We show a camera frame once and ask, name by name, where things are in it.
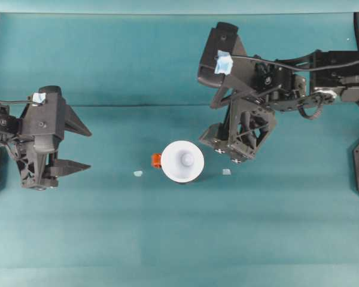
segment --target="black cable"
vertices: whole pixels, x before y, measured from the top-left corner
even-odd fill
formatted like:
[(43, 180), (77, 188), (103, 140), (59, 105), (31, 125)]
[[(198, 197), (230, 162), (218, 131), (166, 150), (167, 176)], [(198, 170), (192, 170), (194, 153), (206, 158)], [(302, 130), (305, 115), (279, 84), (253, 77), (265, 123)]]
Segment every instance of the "black cable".
[(323, 97), (321, 96), (320, 97), (320, 101), (319, 101), (319, 104), (317, 106), (317, 109), (315, 110), (315, 112), (312, 114), (312, 115), (308, 115), (304, 109), (304, 107), (302, 105), (298, 106), (298, 111), (299, 111), (299, 114), (307, 119), (307, 120), (316, 120), (317, 118), (319, 118), (319, 116), (322, 114), (322, 111), (323, 111)]
[(345, 68), (345, 67), (350, 67), (350, 66), (359, 64), (359, 60), (356, 60), (356, 61), (348, 62), (348, 63), (344, 63), (344, 64), (328, 65), (328, 66), (322, 66), (322, 67), (316, 67), (316, 68), (298, 68), (298, 67), (291, 66), (288, 64), (283, 64), (281, 62), (264, 60), (264, 59), (256, 58), (256, 57), (232, 55), (232, 58), (247, 59), (247, 60), (251, 60), (251, 61), (255, 61), (255, 62), (275, 65), (275, 66), (283, 67), (285, 69), (290, 69), (290, 70), (293, 70), (296, 72), (316, 72), (316, 71), (323, 71), (323, 70), (330, 70), (330, 69)]
[(31, 103), (33, 105), (42, 106), (41, 103), (36, 103), (31, 100), (0, 100), (0, 105), (16, 105), (21, 103)]

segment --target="small white piece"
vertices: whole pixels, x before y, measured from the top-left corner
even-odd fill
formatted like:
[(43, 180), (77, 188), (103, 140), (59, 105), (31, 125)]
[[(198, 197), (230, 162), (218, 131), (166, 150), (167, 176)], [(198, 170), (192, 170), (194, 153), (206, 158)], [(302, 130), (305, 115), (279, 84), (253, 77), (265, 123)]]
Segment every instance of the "small white piece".
[(32, 101), (35, 103), (42, 103), (43, 101), (45, 101), (45, 96), (46, 93), (34, 93), (34, 95), (32, 96)]
[(232, 175), (232, 171), (230, 169), (223, 169), (222, 175)]
[(215, 66), (215, 74), (230, 75), (233, 68), (233, 59), (229, 52), (218, 50), (218, 60)]
[(137, 178), (140, 178), (142, 176), (142, 174), (144, 174), (144, 173), (141, 170), (136, 170), (135, 172), (133, 172), (133, 174)]

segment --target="small blue piece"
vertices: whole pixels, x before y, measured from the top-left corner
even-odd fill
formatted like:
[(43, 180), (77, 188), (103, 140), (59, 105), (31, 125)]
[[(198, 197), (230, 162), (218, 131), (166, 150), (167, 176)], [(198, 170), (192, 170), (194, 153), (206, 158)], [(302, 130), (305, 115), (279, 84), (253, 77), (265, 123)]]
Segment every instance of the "small blue piece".
[(218, 60), (215, 66), (215, 74), (230, 75), (233, 67), (233, 59), (229, 52), (218, 50)]

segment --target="teal table surface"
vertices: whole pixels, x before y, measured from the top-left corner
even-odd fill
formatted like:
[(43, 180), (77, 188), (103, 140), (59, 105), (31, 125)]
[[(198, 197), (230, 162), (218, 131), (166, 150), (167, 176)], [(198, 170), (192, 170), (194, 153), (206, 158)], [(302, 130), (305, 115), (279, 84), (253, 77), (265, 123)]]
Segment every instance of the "teal table surface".
[(327, 107), (316, 121), (279, 114), (257, 158), (240, 166), (200, 145), (205, 170), (188, 185), (153, 169), (150, 155), (197, 142), (222, 111), (75, 110), (93, 137), (67, 133), (60, 157), (90, 170), (38, 192), (19, 188), (7, 160), (0, 286), (359, 286), (355, 105)]
[(0, 15), (0, 99), (58, 84), (74, 105), (208, 104), (196, 81), (209, 31), (239, 26), (249, 55), (356, 50), (352, 13), (251, 16)]
[(359, 0), (0, 0), (0, 12), (80, 14), (285, 14), (359, 11)]
[(60, 85), (93, 132), (66, 133), (60, 158), (92, 167), (55, 190), (21, 189), (2, 159), (0, 287), (359, 287), (355, 105), (328, 106), (316, 121), (277, 114), (257, 158), (239, 166), (199, 145), (205, 170), (188, 185), (150, 166), (152, 153), (197, 143), (223, 119), (208, 107), (215, 90), (196, 82), (218, 21), (269, 59), (356, 49), (351, 13), (0, 15), (0, 99)]

